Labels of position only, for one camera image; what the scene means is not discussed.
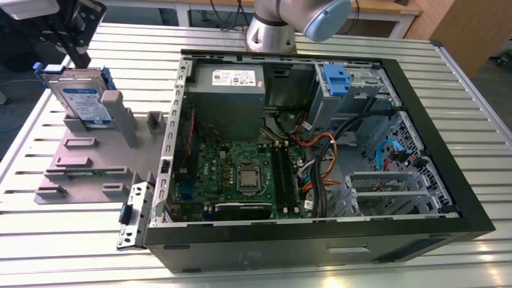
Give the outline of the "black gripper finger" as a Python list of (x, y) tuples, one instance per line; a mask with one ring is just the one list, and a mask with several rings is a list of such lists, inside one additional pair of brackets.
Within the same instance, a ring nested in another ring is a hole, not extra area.
[(71, 40), (67, 52), (76, 68), (87, 68), (91, 58), (87, 49), (107, 13), (100, 1), (66, 1), (66, 32)]

